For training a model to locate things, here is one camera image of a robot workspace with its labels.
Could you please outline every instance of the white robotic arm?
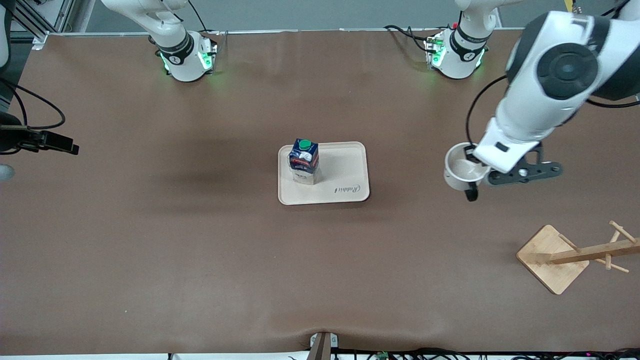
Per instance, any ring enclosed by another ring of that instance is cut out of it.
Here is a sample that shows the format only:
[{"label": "white robotic arm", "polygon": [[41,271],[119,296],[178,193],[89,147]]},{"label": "white robotic arm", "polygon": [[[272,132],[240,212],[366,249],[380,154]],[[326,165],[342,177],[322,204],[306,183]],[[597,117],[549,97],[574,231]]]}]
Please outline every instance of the white robotic arm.
[{"label": "white robotic arm", "polygon": [[618,20],[549,12],[532,21],[511,53],[510,86],[473,155],[506,174],[589,96],[638,93],[639,4],[631,0]]},{"label": "white robotic arm", "polygon": [[455,0],[460,21],[426,42],[427,61],[442,74],[463,79],[480,65],[486,41],[496,27],[494,9],[523,0]]},{"label": "white robotic arm", "polygon": [[194,81],[213,70],[217,45],[196,31],[186,31],[173,13],[187,0],[102,0],[104,5],[149,32],[164,66],[179,81]]},{"label": "white robotic arm", "polygon": [[15,0],[0,0],[0,74],[9,66],[10,58],[10,29],[12,13],[15,10]]}]

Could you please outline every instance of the table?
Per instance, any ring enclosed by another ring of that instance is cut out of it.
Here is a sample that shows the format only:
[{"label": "table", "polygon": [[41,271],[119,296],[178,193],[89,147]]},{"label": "table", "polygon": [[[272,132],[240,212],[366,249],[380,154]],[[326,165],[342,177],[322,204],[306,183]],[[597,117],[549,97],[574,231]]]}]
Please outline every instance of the table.
[{"label": "table", "polygon": [[[638,258],[555,296],[515,257],[545,224],[581,247],[612,219],[640,233],[636,109],[585,106],[557,129],[557,179],[469,203],[442,178],[517,37],[496,31],[456,81],[397,34],[230,35],[194,83],[165,76],[144,37],[50,37],[20,83],[63,109],[81,150],[3,158],[17,175],[0,189],[0,353],[293,351],[317,331],[385,350],[637,345]],[[25,102],[30,124],[57,121]],[[369,200],[281,205],[276,155],[299,136],[362,142]]]}]

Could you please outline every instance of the green led light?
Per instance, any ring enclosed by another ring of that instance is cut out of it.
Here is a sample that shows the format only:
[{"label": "green led light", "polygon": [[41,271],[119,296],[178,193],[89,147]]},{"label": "green led light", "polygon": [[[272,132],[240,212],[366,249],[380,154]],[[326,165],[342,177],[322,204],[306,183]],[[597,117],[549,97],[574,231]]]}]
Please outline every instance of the green led light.
[{"label": "green led light", "polygon": [[202,67],[204,67],[205,69],[209,70],[211,69],[212,63],[211,63],[211,56],[209,56],[207,53],[198,53],[200,55],[200,61],[202,62]]},{"label": "green led light", "polygon": [[480,66],[480,64],[482,63],[482,55],[484,55],[484,50],[482,50],[480,52],[480,55],[478,55],[478,61],[476,63],[476,67]]},{"label": "green led light", "polygon": [[169,70],[169,65],[166,63],[166,59],[164,58],[164,55],[160,54],[160,59],[162,59],[162,63],[164,64],[164,69],[167,71],[171,71]]}]

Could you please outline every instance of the wooden mug stand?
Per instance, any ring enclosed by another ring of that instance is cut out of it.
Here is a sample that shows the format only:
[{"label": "wooden mug stand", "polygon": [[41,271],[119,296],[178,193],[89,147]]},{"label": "wooden mug stand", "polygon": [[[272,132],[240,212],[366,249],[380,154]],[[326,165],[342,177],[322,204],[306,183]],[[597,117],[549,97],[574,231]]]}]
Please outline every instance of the wooden mug stand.
[{"label": "wooden mug stand", "polygon": [[[578,248],[555,227],[545,225],[521,249],[516,257],[529,271],[556,295],[571,285],[589,265],[589,260],[604,264],[607,270],[616,269],[624,273],[629,270],[611,263],[611,258],[637,254],[640,243],[622,226],[610,221],[616,232],[609,243]],[[618,241],[620,234],[628,241]]]}]

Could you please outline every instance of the tray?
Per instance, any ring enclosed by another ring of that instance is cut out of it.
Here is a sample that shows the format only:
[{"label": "tray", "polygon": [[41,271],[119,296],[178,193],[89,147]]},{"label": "tray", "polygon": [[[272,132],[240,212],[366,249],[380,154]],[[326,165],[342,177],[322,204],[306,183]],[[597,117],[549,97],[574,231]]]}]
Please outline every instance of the tray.
[{"label": "tray", "polygon": [[358,202],[369,197],[367,152],[360,142],[319,143],[320,180],[314,185],[293,181],[289,153],[293,145],[278,151],[278,198],[285,205]]}]

